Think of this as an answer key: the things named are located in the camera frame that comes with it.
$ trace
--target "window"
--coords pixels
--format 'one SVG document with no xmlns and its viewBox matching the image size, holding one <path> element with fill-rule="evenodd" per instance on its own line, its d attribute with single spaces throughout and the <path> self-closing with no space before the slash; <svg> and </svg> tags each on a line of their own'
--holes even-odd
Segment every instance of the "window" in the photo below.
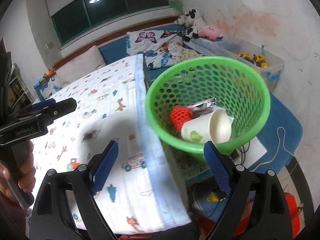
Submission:
<svg viewBox="0 0 320 240">
<path fill-rule="evenodd" d="M 105 22 L 129 13 L 168 5 L 167 0 L 75 0 L 51 19 L 61 45 Z"/>
</svg>

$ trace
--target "red mesh bag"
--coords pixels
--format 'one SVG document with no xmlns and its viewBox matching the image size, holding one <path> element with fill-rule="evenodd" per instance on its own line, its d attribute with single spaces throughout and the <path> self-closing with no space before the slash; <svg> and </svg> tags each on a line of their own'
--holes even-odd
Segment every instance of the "red mesh bag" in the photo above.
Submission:
<svg viewBox="0 0 320 240">
<path fill-rule="evenodd" d="M 175 106 L 169 114 L 174 128 L 181 132 L 182 125 L 191 120 L 192 111 L 184 106 Z"/>
</svg>

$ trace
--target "white blanket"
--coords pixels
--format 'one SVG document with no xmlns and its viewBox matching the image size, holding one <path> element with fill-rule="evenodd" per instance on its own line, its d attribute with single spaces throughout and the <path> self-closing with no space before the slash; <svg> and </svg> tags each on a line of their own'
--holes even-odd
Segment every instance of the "white blanket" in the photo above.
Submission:
<svg viewBox="0 0 320 240">
<path fill-rule="evenodd" d="M 37 168 L 33 195 L 49 169 L 71 171 L 113 139 L 119 155 L 95 196 L 113 232 L 151 233 L 189 223 L 182 174 L 148 124 L 145 94 L 142 55 L 105 66 L 54 94 L 56 101 L 73 97 L 78 107 L 50 125 L 47 135 L 33 140 Z M 85 229 L 73 193 L 68 196 L 76 226 Z"/>
</svg>

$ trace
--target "white paper cup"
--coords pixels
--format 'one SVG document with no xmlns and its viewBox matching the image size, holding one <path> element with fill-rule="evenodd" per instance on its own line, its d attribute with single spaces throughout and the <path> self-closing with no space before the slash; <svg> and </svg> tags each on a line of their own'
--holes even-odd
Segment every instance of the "white paper cup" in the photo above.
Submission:
<svg viewBox="0 0 320 240">
<path fill-rule="evenodd" d="M 212 113 L 185 122 L 181 129 L 183 140 L 205 144 L 227 142 L 231 137 L 231 123 L 225 110 L 217 109 Z"/>
</svg>

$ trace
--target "ceiling light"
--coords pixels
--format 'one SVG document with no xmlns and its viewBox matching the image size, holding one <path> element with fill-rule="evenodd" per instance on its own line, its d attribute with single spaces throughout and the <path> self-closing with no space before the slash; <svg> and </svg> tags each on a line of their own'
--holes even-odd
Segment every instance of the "ceiling light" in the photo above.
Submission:
<svg viewBox="0 0 320 240">
<path fill-rule="evenodd" d="M 99 2 L 100 0 L 90 0 L 89 3 Z"/>
</svg>

